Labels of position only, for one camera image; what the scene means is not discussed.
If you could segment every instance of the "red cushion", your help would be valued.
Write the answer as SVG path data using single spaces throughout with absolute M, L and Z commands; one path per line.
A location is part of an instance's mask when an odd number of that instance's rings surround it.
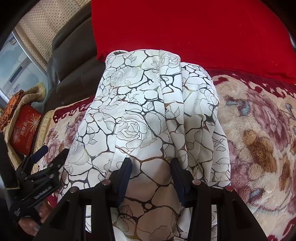
M 9 140 L 14 150 L 26 156 L 29 155 L 40 117 L 41 114 L 31 107 L 30 104 L 25 104 L 21 107 Z
M 260 0 L 92 0 L 98 58 L 163 49 L 205 69 L 296 83 L 296 54 L 280 19 Z

